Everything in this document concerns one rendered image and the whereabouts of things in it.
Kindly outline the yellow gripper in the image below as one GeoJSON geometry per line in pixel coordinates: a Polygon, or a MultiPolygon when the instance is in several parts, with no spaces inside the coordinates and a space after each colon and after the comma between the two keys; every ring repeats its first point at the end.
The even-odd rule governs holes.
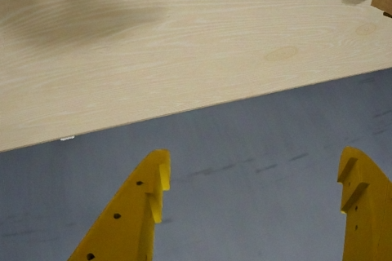
{"type": "MultiPolygon", "coordinates": [[[[392,183],[357,148],[341,154],[337,183],[347,214],[342,261],[392,261],[392,183]]],[[[153,261],[154,225],[170,189],[170,153],[157,149],[132,171],[67,261],[153,261]]]]}

